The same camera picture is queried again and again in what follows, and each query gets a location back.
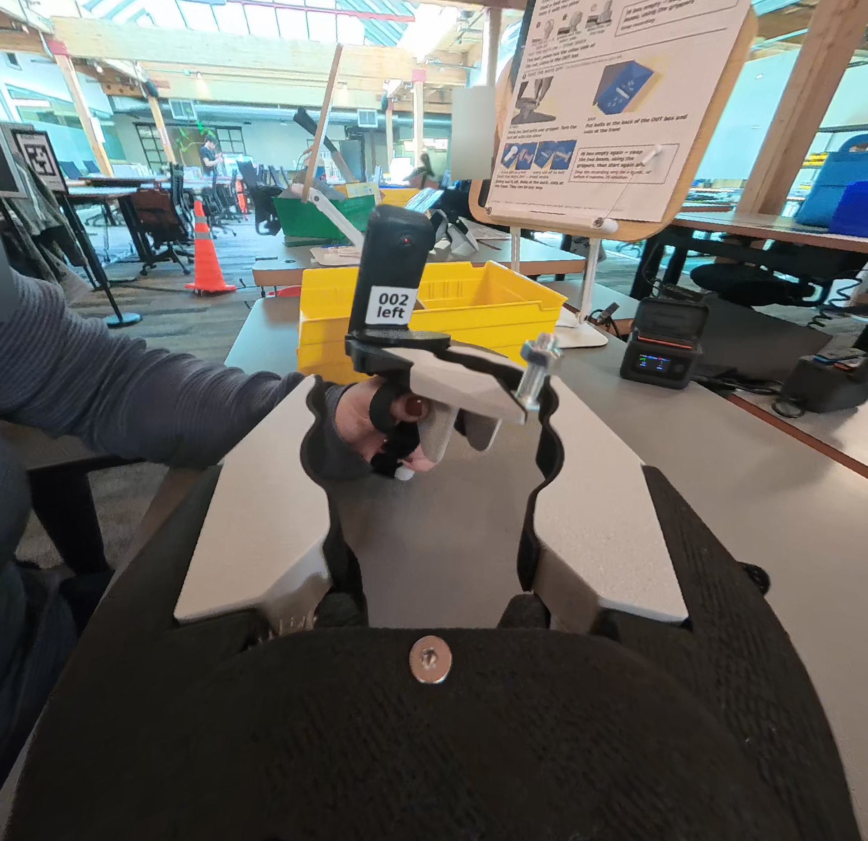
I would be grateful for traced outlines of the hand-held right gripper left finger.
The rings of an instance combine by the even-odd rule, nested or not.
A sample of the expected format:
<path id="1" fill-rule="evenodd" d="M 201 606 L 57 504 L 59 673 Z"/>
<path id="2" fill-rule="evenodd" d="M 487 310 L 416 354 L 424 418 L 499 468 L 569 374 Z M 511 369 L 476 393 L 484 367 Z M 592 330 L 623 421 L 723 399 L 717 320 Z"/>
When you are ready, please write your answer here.
<path id="1" fill-rule="evenodd" d="M 337 504 L 320 484 L 325 389 L 304 378 L 222 459 L 179 623 L 253 611 L 271 630 L 309 630 L 330 590 L 362 591 Z"/>

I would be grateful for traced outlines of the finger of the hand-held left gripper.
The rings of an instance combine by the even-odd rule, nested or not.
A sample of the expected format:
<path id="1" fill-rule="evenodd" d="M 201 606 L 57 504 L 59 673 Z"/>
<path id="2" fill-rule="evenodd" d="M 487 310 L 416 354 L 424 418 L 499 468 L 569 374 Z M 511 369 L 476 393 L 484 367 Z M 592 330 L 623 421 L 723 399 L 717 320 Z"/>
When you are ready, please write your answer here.
<path id="1" fill-rule="evenodd" d="M 443 351 L 443 360 L 500 382 L 520 382 L 525 371 L 524 366 L 499 352 L 457 341 L 451 341 Z"/>
<path id="2" fill-rule="evenodd" d="M 407 386 L 422 398 L 505 423 L 526 423 L 527 412 L 516 402 L 509 382 L 454 365 L 425 349 L 385 348 L 385 353 L 409 364 Z"/>

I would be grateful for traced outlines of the yellow plastic bin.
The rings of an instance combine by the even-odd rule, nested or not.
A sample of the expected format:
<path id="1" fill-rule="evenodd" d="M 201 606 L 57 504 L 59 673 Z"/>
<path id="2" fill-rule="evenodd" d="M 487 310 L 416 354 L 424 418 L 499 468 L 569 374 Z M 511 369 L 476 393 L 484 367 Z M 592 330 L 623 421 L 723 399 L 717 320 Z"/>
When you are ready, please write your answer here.
<path id="1" fill-rule="evenodd" d="M 323 268 L 304 273 L 299 299 L 297 368 L 323 380 L 362 380 L 344 351 L 358 269 Z M 565 299 L 494 262 L 428 263 L 409 328 L 449 334 L 523 365 L 525 341 L 553 333 Z"/>

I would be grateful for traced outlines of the silver hex bolt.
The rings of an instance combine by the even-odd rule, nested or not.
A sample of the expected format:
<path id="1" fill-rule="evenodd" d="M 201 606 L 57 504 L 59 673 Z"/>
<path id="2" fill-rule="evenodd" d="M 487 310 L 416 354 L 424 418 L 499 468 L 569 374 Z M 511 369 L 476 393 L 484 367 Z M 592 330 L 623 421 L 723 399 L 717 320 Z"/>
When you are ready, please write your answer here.
<path id="1" fill-rule="evenodd" d="M 554 346 L 555 343 L 557 343 L 557 337 L 552 333 L 541 333 L 535 339 L 530 341 L 536 341 L 542 346 L 549 347 Z M 524 372 L 524 375 L 515 390 L 514 398 L 525 411 L 530 413 L 539 409 L 539 398 L 543 387 L 550 376 L 551 375 L 543 376 L 533 371 L 527 375 Z"/>

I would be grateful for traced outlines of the person's left forearm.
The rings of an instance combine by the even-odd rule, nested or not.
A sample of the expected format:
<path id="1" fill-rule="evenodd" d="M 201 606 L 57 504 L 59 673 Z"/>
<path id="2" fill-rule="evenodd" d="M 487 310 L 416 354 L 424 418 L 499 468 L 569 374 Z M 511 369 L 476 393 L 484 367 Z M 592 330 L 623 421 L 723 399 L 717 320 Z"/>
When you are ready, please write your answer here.
<path id="1" fill-rule="evenodd" d="M 1 326 L 2 420 L 95 453 L 178 468 L 216 465 L 307 378 L 245 374 L 148 348 L 74 312 L 59 288 L 11 273 Z"/>

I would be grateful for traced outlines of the person's left hand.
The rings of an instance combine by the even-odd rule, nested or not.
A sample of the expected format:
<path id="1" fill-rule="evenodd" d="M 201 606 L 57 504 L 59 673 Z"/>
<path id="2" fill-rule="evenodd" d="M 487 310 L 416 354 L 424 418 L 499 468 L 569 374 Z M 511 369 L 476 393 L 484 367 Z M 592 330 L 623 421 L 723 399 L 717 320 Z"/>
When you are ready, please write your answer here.
<path id="1" fill-rule="evenodd" d="M 371 377 L 347 388 L 341 395 L 334 413 L 338 435 L 354 452 L 371 463 L 386 442 L 386 433 L 375 427 L 371 418 L 371 403 L 385 380 Z M 410 392 L 392 399 L 389 412 L 395 423 L 418 423 L 427 418 L 431 407 L 428 399 Z"/>

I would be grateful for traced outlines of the grey table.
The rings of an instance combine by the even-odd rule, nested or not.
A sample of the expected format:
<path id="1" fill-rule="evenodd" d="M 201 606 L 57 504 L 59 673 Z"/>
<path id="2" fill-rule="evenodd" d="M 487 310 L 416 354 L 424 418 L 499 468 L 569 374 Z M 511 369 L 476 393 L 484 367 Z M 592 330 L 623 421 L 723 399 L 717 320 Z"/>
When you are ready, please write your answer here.
<path id="1" fill-rule="evenodd" d="M 584 257 L 523 237 L 519 238 L 519 242 L 517 271 L 524 276 L 566 275 L 585 270 Z M 449 248 L 437 248 L 429 253 L 428 262 L 469 261 L 479 267 L 494 261 L 510 268 L 511 247 L 511 239 L 505 235 L 502 240 L 481 240 L 478 249 L 468 254 L 455 254 Z M 256 286 L 263 288 L 300 286 L 305 271 L 322 268 L 322 262 L 329 259 L 333 262 L 332 268 L 351 267 L 358 263 L 359 254 L 340 254 L 337 248 L 285 248 L 281 256 L 257 257 L 253 265 L 253 280 Z"/>

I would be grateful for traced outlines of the white board stand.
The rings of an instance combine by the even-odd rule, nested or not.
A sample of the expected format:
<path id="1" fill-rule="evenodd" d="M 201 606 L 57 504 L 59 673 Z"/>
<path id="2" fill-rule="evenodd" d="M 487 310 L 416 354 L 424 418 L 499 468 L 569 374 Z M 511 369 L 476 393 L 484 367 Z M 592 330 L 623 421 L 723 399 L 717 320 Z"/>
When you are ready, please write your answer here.
<path id="1" fill-rule="evenodd" d="M 601 348 L 609 342 L 608 337 L 590 323 L 591 301 L 601 247 L 602 239 L 599 236 L 591 237 L 581 286 L 580 309 L 576 315 L 577 323 L 575 326 L 561 327 L 564 332 L 558 336 L 558 346 L 562 349 Z"/>

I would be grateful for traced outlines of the black office chair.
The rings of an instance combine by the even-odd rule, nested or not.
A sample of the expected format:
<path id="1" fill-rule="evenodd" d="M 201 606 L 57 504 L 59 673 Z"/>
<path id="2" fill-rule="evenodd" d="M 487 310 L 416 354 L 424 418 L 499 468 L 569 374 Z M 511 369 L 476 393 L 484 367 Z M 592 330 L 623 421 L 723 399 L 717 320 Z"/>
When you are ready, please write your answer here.
<path id="1" fill-rule="evenodd" d="M 256 232 L 259 235 L 277 235 L 281 232 L 281 224 L 274 198 L 279 196 L 280 188 L 262 183 L 253 163 L 244 161 L 237 165 L 245 193 L 253 204 Z"/>
<path id="2" fill-rule="evenodd" d="M 707 293 L 745 307 L 811 307 L 823 299 L 822 293 L 818 293 L 812 283 L 793 282 L 747 264 L 709 263 L 694 268 L 689 276 L 697 287 Z"/>

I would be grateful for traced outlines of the wooden board on white stand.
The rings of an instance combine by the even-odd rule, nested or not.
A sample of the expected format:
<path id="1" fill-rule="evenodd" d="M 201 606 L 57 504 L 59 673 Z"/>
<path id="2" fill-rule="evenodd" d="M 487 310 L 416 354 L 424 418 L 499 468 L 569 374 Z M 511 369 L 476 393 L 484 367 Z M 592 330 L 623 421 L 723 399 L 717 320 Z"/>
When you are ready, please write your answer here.
<path id="1" fill-rule="evenodd" d="M 305 174 L 305 181 L 302 185 L 299 186 L 295 184 L 293 187 L 298 191 L 299 199 L 302 202 L 312 202 L 320 213 L 329 219 L 331 223 L 343 233 L 355 249 L 362 250 L 363 234 L 335 207 L 332 201 L 327 199 L 319 190 L 316 190 L 313 187 L 316 164 L 319 159 L 322 142 L 325 139 L 333 93 L 338 79 L 342 51 L 342 44 L 336 44 L 325 88 L 325 98 L 322 108 L 320 109 L 320 118 L 313 138 L 311 156 Z"/>

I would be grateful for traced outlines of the black battery charger case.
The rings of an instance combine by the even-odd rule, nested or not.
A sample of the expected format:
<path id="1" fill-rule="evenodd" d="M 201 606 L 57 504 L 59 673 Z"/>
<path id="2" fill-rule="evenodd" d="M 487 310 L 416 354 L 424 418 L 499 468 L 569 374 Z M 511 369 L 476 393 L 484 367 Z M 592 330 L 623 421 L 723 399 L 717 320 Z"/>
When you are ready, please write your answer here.
<path id="1" fill-rule="evenodd" d="M 709 309 L 695 301 L 645 298 L 626 342 L 620 376 L 669 390 L 685 389 L 703 358 Z"/>

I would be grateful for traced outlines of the black stanchion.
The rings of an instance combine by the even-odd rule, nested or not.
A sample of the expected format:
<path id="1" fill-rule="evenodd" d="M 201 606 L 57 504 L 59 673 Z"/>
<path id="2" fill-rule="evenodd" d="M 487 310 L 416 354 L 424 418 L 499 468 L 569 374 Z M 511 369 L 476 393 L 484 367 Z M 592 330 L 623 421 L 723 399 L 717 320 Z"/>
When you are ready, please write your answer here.
<path id="1" fill-rule="evenodd" d="M 102 261 L 96 255 L 96 252 L 90 241 L 85 228 L 81 223 L 76 208 L 68 194 L 56 194 L 58 204 L 69 223 L 75 239 L 81 249 L 84 258 L 87 261 L 88 271 L 95 277 L 97 285 L 103 290 L 103 293 L 108 298 L 108 302 L 112 309 L 112 314 L 107 316 L 104 321 L 109 328 L 125 328 L 134 326 L 142 321 L 142 316 L 136 313 L 126 313 L 118 306 L 114 294 L 112 293 L 109 279 L 103 269 Z"/>

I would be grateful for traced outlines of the black battery charging dock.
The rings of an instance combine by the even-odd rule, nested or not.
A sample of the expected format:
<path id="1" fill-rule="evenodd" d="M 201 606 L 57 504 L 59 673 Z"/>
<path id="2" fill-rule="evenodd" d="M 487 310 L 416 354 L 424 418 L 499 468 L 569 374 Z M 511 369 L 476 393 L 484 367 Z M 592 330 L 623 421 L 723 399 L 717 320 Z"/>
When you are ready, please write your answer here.
<path id="1" fill-rule="evenodd" d="M 866 353 L 799 358 L 779 397 L 806 413 L 859 408 L 867 401 Z"/>

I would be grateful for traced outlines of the grey patterned jacket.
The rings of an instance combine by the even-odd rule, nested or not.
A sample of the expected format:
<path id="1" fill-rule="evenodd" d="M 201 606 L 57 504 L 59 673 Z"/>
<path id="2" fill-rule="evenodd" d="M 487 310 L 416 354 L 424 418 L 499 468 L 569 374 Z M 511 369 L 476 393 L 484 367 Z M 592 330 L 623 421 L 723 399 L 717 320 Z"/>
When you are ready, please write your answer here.
<path id="1" fill-rule="evenodd" d="M 80 244 L 47 185 L 28 168 L 21 177 L 27 195 L 2 199 L 2 240 L 9 264 L 77 300 L 91 289 L 73 270 L 87 266 Z"/>

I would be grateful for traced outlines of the blue plastic bin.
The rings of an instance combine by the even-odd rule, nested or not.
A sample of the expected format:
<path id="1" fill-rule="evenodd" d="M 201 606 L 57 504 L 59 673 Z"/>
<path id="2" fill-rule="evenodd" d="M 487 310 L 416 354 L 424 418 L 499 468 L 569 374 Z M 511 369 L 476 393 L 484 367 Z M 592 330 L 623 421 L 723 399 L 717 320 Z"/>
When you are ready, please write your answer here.
<path id="1" fill-rule="evenodd" d="M 830 218 L 828 231 L 831 234 L 867 238 L 867 192 L 867 181 L 845 186 Z"/>

